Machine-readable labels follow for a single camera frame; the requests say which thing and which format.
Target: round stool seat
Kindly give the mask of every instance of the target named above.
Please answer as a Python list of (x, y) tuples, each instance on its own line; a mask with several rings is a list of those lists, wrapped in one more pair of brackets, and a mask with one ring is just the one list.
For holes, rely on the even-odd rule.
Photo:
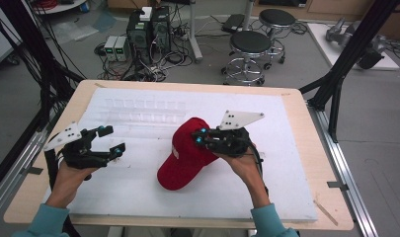
[(267, 27), (289, 27), (295, 23), (295, 18), (283, 10), (267, 9), (259, 14), (259, 21)]
[(271, 41), (257, 32), (238, 32), (230, 38), (233, 47), (245, 53), (263, 53), (270, 49)]

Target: electronic device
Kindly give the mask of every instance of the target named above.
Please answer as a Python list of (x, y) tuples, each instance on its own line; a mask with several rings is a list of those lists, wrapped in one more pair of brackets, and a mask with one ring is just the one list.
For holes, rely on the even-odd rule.
[(140, 21), (140, 11), (134, 11), (129, 16), (126, 35), (131, 49), (132, 58), (140, 59), (144, 64), (150, 64), (150, 47), (152, 46), (151, 22)]
[(116, 45), (118, 37), (108, 37), (107, 42), (104, 45), (105, 53), (107, 54), (108, 61), (117, 61), (114, 46)]
[(243, 14), (231, 15), (223, 24), (221, 30), (228, 33), (235, 33), (238, 29), (242, 28), (244, 19), (245, 16)]
[(169, 7), (163, 6), (153, 11), (151, 19), (156, 51), (168, 53), (171, 51), (171, 23)]
[(305, 7), (307, 0), (259, 0), (261, 5)]
[(141, 11), (143, 13), (140, 14), (140, 21), (142, 22), (149, 22), (151, 19), (151, 11), (152, 8), (151, 7), (142, 7)]
[(127, 37), (118, 37), (114, 46), (117, 61), (127, 61), (129, 59), (129, 44)]

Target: white mounting plate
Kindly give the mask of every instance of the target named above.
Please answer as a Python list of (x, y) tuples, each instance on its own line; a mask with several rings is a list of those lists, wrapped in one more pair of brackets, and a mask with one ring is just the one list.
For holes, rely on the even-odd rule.
[(49, 142), (44, 148), (44, 151), (54, 149), (57, 146), (70, 143), (72, 141), (78, 140), (82, 137), (77, 126), (77, 122), (73, 121), (68, 125), (63, 131), (57, 134), (51, 142)]
[(239, 129), (264, 117), (264, 113), (226, 111), (219, 128), (220, 130)]

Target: cap brim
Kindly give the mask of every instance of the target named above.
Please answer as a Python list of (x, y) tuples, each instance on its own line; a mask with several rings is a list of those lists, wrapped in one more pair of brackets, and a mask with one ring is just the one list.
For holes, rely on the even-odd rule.
[(170, 191), (176, 191), (187, 185), (202, 169), (203, 165), (182, 165), (173, 153), (157, 172), (160, 185)]

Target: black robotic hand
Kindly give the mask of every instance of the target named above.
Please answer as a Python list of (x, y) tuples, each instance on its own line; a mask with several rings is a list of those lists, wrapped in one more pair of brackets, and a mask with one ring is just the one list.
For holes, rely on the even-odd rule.
[(252, 141), (246, 128), (220, 130), (202, 128), (193, 132), (192, 137), (199, 146), (205, 146), (213, 153), (240, 157), (245, 154)]
[(122, 156), (125, 151), (124, 143), (110, 148), (110, 152), (91, 151), (92, 140), (96, 137), (97, 132), (99, 137), (102, 137), (114, 131), (111, 126), (100, 126), (91, 130), (83, 129), (80, 132), (82, 137), (65, 144), (61, 151), (68, 166), (77, 169), (107, 167), (110, 161)]

